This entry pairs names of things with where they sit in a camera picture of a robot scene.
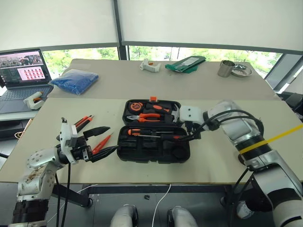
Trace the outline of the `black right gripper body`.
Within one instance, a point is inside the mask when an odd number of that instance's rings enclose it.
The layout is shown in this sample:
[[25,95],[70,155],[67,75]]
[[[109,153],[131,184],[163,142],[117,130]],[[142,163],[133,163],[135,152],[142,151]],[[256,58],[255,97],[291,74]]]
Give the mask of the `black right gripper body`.
[[200,124],[193,123],[190,121],[185,121],[185,128],[187,130],[187,135],[192,135],[195,131],[200,131]]

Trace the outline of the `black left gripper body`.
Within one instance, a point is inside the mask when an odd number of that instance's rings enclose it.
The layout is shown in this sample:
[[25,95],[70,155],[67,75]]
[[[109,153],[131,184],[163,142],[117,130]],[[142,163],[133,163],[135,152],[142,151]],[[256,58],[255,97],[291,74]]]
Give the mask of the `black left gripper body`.
[[71,154],[76,161],[90,161],[92,157],[91,146],[87,144],[87,139],[84,136],[77,138],[75,146],[71,150]]

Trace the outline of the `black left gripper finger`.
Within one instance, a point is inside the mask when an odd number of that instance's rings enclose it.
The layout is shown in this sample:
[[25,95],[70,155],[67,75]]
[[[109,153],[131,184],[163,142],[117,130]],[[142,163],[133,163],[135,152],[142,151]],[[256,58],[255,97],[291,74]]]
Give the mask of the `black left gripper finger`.
[[94,163],[101,159],[104,159],[104,158],[108,157],[110,154],[112,154],[117,148],[118,148],[118,146],[115,145],[115,146],[101,149],[101,151],[99,151],[97,154],[94,154],[90,157],[90,161],[92,163]]
[[95,127],[95,128],[90,129],[90,130],[84,131],[83,132],[84,140],[87,141],[88,138],[90,138],[92,136],[101,135],[104,132],[108,131],[109,129],[110,129],[110,127],[100,126],[100,127]]

